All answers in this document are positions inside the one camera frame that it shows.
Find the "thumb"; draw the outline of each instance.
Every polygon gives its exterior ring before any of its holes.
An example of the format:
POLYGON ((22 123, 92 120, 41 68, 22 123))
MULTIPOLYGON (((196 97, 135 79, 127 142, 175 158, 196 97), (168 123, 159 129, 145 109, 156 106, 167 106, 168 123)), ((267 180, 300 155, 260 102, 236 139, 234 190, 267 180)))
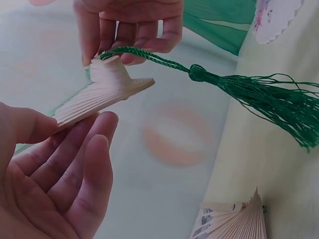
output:
POLYGON ((37 143, 55 133, 57 122, 28 108, 0 103, 0 180, 17 143, 37 143))
POLYGON ((57 121, 28 108, 8 107, 15 143, 38 143, 57 131, 57 121))

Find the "folded fan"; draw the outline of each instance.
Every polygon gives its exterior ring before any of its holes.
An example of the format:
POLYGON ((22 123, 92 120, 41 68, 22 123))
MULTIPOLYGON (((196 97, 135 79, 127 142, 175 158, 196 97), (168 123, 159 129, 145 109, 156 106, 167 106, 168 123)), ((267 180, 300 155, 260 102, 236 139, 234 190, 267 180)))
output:
MULTIPOLYGON (((59 126, 57 132, 155 83, 153 78, 131 79, 119 56, 105 60, 94 58, 88 73, 91 83, 54 110, 53 117, 59 126)), ((15 154, 30 146, 19 145, 15 154)))
POLYGON ((204 203, 190 239, 267 239, 264 211, 256 189, 243 203, 204 203))

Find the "white fabric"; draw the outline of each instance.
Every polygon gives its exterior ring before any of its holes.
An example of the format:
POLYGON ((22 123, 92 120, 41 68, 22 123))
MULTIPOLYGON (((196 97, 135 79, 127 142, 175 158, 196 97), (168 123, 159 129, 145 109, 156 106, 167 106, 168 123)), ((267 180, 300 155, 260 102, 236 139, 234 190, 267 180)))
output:
MULTIPOLYGON (((268 45, 249 32, 237 74, 286 73, 319 82, 319 1, 308 0, 288 29, 268 45)), ((268 237, 319 235, 319 147, 307 154, 281 128, 232 100, 205 202, 247 200, 258 186, 268 237)))

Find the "finger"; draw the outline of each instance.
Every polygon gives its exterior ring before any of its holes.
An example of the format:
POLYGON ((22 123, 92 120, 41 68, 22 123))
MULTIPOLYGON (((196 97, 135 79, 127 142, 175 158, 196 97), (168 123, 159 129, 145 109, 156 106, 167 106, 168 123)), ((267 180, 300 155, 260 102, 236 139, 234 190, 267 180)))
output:
POLYGON ((112 49, 119 46, 133 46, 137 33, 137 24, 120 22, 112 49))
POLYGON ((86 10, 80 1, 74 1, 73 11, 75 13, 79 42, 82 50, 82 63, 90 65, 91 59, 96 55, 100 47, 100 18, 97 12, 86 10))
POLYGON ((151 52, 169 53, 181 41, 182 29, 182 15, 164 19, 162 37, 150 40, 144 49, 151 52))
POLYGON ((84 154, 88 142, 94 135, 102 134, 108 139, 109 144, 111 144, 117 123, 118 117, 116 114, 112 112, 101 113, 95 120, 95 123, 87 134, 82 147, 69 168, 48 191, 48 196, 61 213, 66 212, 70 208, 80 190, 83 179, 84 154))
POLYGON ((70 129, 65 129, 44 142, 35 145, 25 154, 18 154, 12 160, 18 165, 26 176, 30 176, 54 153, 59 144, 65 139, 70 129))
POLYGON ((44 192, 49 191, 70 166, 97 117, 97 114, 92 115, 78 122, 56 151, 31 175, 44 192))
MULTIPOLYGON (((140 22, 134 47, 144 48, 150 40, 156 39, 158 35, 158 26, 159 23, 157 21, 140 22)), ((146 61, 145 58, 137 57, 133 54, 123 54, 121 60, 123 64, 126 65, 142 64, 146 61)))
POLYGON ((81 189, 65 214, 80 238, 94 237, 105 216, 112 183, 108 140, 104 135, 97 134, 86 147, 81 189))
POLYGON ((115 41, 116 22, 107 19, 100 19, 101 43, 98 54, 111 48, 115 41))

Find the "green fabric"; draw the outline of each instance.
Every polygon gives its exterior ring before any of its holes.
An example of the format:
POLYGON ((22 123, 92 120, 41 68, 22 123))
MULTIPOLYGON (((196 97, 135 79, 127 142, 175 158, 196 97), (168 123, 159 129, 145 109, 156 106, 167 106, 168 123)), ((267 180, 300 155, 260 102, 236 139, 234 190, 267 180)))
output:
POLYGON ((238 55, 255 10, 256 0, 185 0, 183 24, 216 46, 238 55))
POLYGON ((296 82, 286 74, 269 76, 218 76, 206 71, 199 65, 187 68, 175 61, 166 60, 148 51, 124 46, 103 52, 104 60, 117 53, 131 53, 155 63, 186 72, 195 82, 206 82, 217 86, 237 100, 244 108, 256 116, 268 120, 287 131, 301 147, 310 151, 310 147, 319 144, 319 92, 302 89, 302 86, 319 88, 312 82, 296 82), (287 81, 278 81, 276 76, 285 76, 287 81), (295 85, 295 89, 285 89, 277 84, 295 85))

